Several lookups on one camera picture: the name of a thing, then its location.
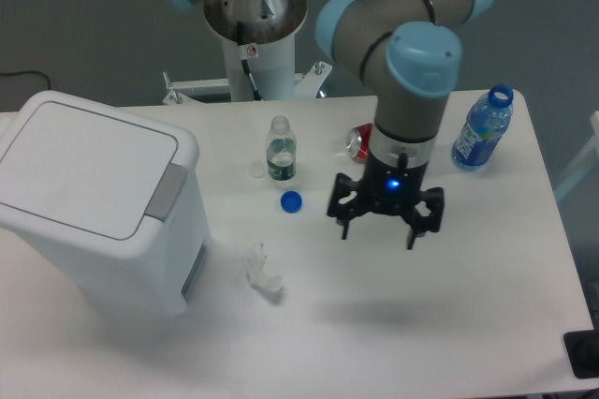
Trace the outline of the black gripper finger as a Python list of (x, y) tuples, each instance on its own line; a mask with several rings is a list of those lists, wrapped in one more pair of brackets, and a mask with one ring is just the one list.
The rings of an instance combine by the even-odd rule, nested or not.
[(436, 233), (440, 230), (444, 209), (445, 191), (442, 187), (433, 187), (418, 193), (412, 216), (408, 220), (410, 231), (406, 238), (407, 250), (414, 248), (417, 238), (427, 232)]
[(333, 182), (327, 216), (334, 218), (342, 230), (342, 240), (347, 239), (350, 221), (357, 216), (358, 193), (360, 182), (351, 179), (344, 173), (337, 173)]

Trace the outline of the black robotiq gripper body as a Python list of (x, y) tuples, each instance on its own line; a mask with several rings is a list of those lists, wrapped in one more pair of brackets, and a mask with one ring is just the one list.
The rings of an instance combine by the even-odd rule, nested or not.
[(413, 221), (416, 205), (421, 202), (420, 187), (426, 169), (427, 164), (408, 168), (405, 154), (393, 157), (391, 165), (368, 155), (364, 175), (358, 182), (359, 212)]

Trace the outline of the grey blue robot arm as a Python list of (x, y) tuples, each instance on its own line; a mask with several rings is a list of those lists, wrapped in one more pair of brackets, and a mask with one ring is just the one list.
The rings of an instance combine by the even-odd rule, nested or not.
[[(171, 0), (202, 5), (221, 39), (235, 101), (289, 99), (295, 35), (307, 0)], [(366, 166), (354, 181), (338, 174), (328, 214), (342, 226), (367, 213), (398, 216), (414, 240), (441, 226), (444, 193), (423, 190), (447, 99), (457, 84), (461, 44), (453, 27), (494, 0), (329, 0), (314, 29), (319, 48), (377, 97)]]

